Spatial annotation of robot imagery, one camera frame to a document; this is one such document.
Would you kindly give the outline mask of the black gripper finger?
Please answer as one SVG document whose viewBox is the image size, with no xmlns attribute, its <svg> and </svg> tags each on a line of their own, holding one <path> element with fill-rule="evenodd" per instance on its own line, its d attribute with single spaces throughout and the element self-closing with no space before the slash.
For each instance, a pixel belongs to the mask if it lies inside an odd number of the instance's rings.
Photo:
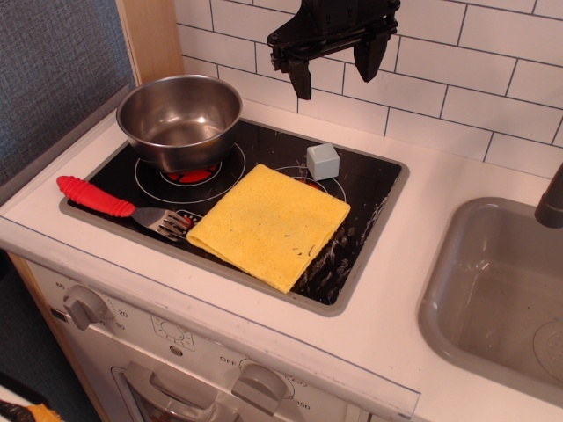
<svg viewBox="0 0 563 422">
<path fill-rule="evenodd" d="M 355 66 L 365 83 L 377 75 L 390 37 L 389 33 L 365 33 L 354 44 Z"/>
<path fill-rule="evenodd" d="M 289 74 L 296 96 L 303 100 L 310 100 L 312 88 L 309 62 L 307 60 L 288 59 L 285 69 Z"/>
</svg>

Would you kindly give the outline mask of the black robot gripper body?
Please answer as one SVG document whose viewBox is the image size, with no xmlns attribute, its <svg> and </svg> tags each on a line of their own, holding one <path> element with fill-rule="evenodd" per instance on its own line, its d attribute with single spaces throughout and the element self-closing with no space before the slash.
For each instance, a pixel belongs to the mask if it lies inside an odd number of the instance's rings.
<svg viewBox="0 0 563 422">
<path fill-rule="evenodd" d="M 399 1 L 302 1 L 293 18 L 267 36 L 276 70 L 288 59 L 307 60 L 351 48 L 365 33 L 398 30 Z"/>
</svg>

